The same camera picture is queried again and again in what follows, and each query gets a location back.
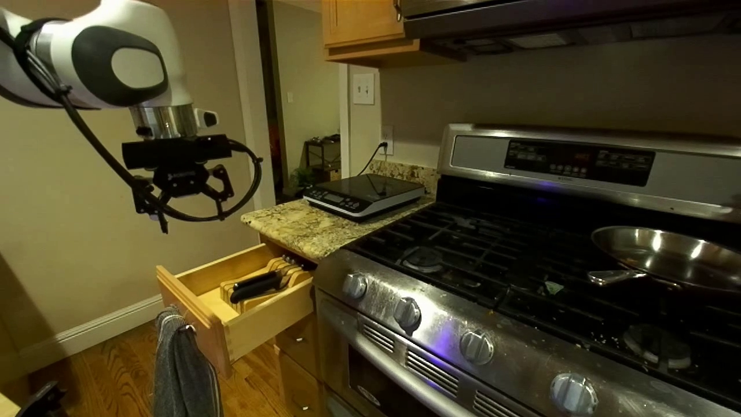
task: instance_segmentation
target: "range hood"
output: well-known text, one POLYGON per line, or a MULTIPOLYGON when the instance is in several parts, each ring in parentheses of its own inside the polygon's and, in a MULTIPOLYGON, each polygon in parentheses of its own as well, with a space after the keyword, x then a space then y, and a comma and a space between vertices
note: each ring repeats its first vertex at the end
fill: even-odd
POLYGON ((741 0, 397 0, 408 37, 458 57, 741 33, 741 0))

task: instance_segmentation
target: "cable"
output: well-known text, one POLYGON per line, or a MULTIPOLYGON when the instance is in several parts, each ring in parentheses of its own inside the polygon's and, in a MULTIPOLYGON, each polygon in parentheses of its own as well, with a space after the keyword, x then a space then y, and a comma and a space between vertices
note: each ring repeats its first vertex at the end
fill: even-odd
POLYGON ((388 145, 388 141, 381 141, 381 145, 375 147, 375 152, 371 154, 366 168, 364 168, 361 171, 356 171, 356 176, 361 176, 361 174, 371 168, 371 163, 375 161, 375 156, 378 156, 381 149, 384 149, 384 163, 388 163, 388 157, 390 157, 390 145, 388 145))
POLYGON ((186 222, 212 222, 212 220, 224 220, 231 213, 237 213, 242 207, 246 207, 263 181, 263 168, 259 168, 259 157, 243 145, 229 139, 231 152, 239 154, 247 154, 251 163, 253 163, 253 184, 247 188, 247 193, 228 211, 215 213, 215 215, 191 215, 184 211, 172 208, 168 203, 163 203, 163 197, 156 197, 150 193, 150 186, 137 181, 110 152, 106 147, 96 138, 96 133, 90 130, 90 126, 82 119, 82 115, 76 111, 76 106, 70 101, 70 89, 66 89, 59 77, 25 46, 19 46, 14 43, 14 37, 0 29, 0 43, 7 45, 9 50, 14 50, 16 53, 16 62, 21 65, 21 69, 27 75, 27 80, 51 101, 56 101, 70 117, 70 120, 75 124, 75 128, 89 139, 89 145, 98 152, 98 156, 118 174, 118 178, 132 188, 132 193, 137 197, 141 197, 143 203, 153 204, 161 213, 172 215, 177 220, 186 220, 186 222))

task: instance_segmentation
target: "frying pan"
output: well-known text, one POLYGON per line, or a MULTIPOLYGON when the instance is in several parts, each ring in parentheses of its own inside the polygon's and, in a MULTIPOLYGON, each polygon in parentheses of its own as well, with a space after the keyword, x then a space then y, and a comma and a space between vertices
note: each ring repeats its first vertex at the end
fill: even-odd
POLYGON ((741 256, 711 242, 649 228, 601 228, 590 240, 623 267, 589 271, 594 285, 649 279, 669 288, 741 295, 741 256))

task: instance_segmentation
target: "oven handle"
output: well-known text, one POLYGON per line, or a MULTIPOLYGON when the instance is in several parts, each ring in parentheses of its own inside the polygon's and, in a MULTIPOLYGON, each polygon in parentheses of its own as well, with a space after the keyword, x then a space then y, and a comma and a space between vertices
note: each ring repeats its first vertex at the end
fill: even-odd
POLYGON ((375 365, 390 380, 422 401, 428 410, 434 410, 435 415, 473 415, 471 410, 462 409, 434 387, 417 380, 411 372, 406 372, 390 354, 375 349, 361 332, 356 332, 359 318, 355 313, 327 298, 320 298, 318 302, 322 320, 338 330, 371 365, 375 365))

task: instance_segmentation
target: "gas stove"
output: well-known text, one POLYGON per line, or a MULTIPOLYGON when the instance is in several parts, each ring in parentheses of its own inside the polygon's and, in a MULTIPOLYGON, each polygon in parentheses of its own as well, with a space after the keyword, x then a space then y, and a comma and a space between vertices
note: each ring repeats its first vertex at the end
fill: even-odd
POLYGON ((589 281, 621 269, 590 242, 605 225, 741 250, 740 152, 449 126, 439 203, 322 264, 320 313, 355 315, 338 328, 373 333, 439 415, 740 415, 741 292, 589 281))

